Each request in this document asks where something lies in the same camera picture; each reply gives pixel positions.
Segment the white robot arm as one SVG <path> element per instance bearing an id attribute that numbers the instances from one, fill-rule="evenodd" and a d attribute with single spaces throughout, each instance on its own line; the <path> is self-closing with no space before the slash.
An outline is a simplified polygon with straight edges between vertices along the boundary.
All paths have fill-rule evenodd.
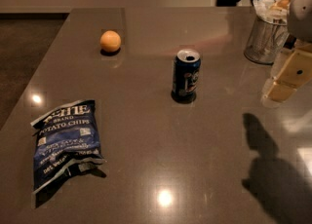
<path id="1" fill-rule="evenodd" d="M 294 47 L 281 51 L 262 90 L 262 101 L 277 105 L 312 79 L 312 0 L 290 0 L 288 31 Z"/>

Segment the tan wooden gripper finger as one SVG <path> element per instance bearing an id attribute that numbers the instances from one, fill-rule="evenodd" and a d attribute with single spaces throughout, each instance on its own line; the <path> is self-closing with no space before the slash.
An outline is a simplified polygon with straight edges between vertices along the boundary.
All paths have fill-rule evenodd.
<path id="1" fill-rule="evenodd" d="M 269 87 L 266 96 L 273 101 L 284 102 L 311 79 L 312 53 L 295 49 L 277 75 L 273 77 L 273 84 Z"/>

